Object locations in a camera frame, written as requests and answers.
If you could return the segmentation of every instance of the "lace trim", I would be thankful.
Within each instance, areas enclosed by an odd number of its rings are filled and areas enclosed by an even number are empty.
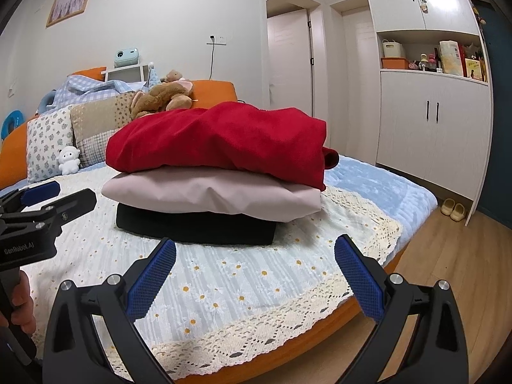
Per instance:
[[[378,224],[375,235],[360,249],[382,265],[396,247],[402,233],[401,224],[358,193],[328,186],[323,196],[355,214],[369,216]],[[345,277],[334,274],[278,308],[239,320],[200,339],[155,345],[151,351],[174,380],[193,374],[212,374],[275,350],[311,329],[352,295]],[[116,373],[129,378],[117,351],[108,348],[106,352]]]

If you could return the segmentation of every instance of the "finger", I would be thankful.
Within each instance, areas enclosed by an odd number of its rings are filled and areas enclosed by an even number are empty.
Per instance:
[[[20,284],[17,284],[12,289],[12,304],[15,306],[21,306],[28,302],[30,298],[30,284],[29,278],[25,271],[20,270]]]
[[[7,328],[9,326],[7,319],[4,318],[4,316],[1,313],[0,313],[0,326],[3,326],[5,328]]]
[[[35,329],[36,329],[35,317],[32,317],[32,319],[30,319],[30,322],[23,324],[21,326],[21,330],[29,336],[32,336],[32,334],[35,332]]]
[[[26,303],[23,303],[21,306],[12,312],[11,321],[14,324],[23,325],[30,322],[32,316],[34,315],[34,301],[31,297]]]

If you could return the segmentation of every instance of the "beige slippers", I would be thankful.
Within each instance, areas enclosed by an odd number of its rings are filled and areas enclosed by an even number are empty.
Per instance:
[[[446,199],[441,205],[441,213],[449,216],[455,222],[462,221],[466,216],[466,208],[462,204],[456,204],[453,199]]]

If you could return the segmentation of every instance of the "white toy figure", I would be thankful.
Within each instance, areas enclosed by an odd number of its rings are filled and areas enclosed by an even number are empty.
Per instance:
[[[60,151],[58,157],[59,170],[63,176],[78,172],[80,165],[78,156],[80,156],[80,150],[74,146],[66,146]]]

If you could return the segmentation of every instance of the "red cloth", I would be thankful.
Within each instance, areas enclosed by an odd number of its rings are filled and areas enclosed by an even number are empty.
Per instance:
[[[326,133],[324,121],[296,108],[223,102],[132,121],[110,137],[107,164],[127,173],[162,165],[248,170],[325,190],[324,169],[340,160],[323,147]]]

